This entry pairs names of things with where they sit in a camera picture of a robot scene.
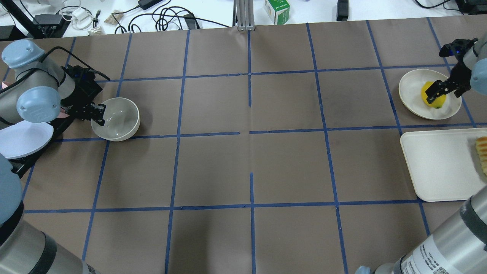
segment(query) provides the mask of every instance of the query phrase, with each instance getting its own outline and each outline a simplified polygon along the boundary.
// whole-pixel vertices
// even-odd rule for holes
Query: yellow lemon
[[[445,100],[447,99],[447,96],[445,94],[443,94],[442,96],[436,98],[433,103],[428,103],[428,101],[426,100],[426,98],[428,98],[428,96],[426,95],[426,90],[431,86],[433,85],[433,82],[426,82],[426,84],[424,84],[424,86],[421,88],[421,98],[423,99],[423,102],[429,106],[429,107],[432,107],[432,108],[441,108],[443,106],[443,104],[445,103]]]

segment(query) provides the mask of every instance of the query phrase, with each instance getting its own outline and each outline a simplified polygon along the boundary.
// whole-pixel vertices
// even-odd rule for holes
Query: plate
[[[466,200],[487,184],[475,150],[487,128],[406,132],[401,147],[418,197],[427,202]]]
[[[7,159],[28,156],[47,145],[53,132],[48,123],[19,122],[0,130],[0,153]]]
[[[455,115],[462,106],[462,98],[455,97],[453,92],[447,94],[442,108],[427,106],[421,99],[421,88],[428,81],[445,81],[445,75],[430,69],[416,69],[406,73],[399,82],[399,97],[402,103],[414,114],[431,120],[441,120]]]

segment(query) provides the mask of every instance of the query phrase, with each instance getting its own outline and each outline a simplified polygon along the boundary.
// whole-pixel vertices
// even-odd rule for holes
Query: green box
[[[289,20],[290,6],[287,0],[265,0],[264,8],[275,25],[283,25]]]

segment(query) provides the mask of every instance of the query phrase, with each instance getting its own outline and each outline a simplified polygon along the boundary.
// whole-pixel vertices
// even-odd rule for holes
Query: white bowl
[[[112,98],[102,104],[106,105],[103,119],[105,125],[100,126],[91,121],[96,135],[108,141],[124,141],[132,137],[140,126],[140,112],[134,102],[127,98]]]
[[[455,97],[453,92],[447,94],[443,107],[436,109],[427,106],[421,98],[421,88],[428,82],[445,81],[445,75],[430,69],[415,69],[406,73],[399,82],[399,96],[402,103],[414,114],[431,120],[450,118],[462,106],[462,98]]]

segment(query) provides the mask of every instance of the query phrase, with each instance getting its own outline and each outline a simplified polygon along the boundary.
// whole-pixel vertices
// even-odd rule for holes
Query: sticker
[[[463,274],[443,257],[433,236],[420,244],[412,256],[402,261],[401,270],[403,274]]]
[[[100,272],[96,271],[91,265],[83,263],[83,273],[82,274],[100,274]]]

